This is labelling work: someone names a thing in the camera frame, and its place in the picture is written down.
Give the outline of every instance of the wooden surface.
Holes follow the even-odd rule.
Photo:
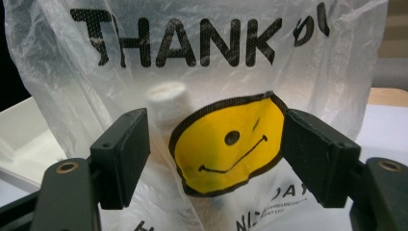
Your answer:
[[[369,104],[408,107],[408,92],[398,89],[372,88]]]

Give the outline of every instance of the smiley face eye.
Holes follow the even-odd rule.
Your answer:
[[[231,146],[234,143],[236,143],[239,139],[240,139],[240,132],[231,131],[225,136],[224,141],[228,146]]]
[[[255,125],[252,127],[252,132],[255,131],[256,127],[258,127],[259,118],[256,120]]]

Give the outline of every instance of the black background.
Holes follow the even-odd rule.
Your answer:
[[[24,88],[17,68],[10,58],[7,48],[5,25],[4,25],[4,6],[1,5],[1,75],[0,75],[0,112],[12,105],[30,97],[30,93]]]

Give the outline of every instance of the plastic bag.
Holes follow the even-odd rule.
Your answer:
[[[278,102],[356,138],[387,1],[3,3],[12,58],[68,157],[148,108],[151,157],[130,208],[102,212],[105,229],[349,228],[276,159]]]

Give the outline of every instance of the smiley face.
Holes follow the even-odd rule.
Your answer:
[[[169,143],[185,193],[228,193],[274,167],[285,110],[267,92],[218,101],[187,117]]]

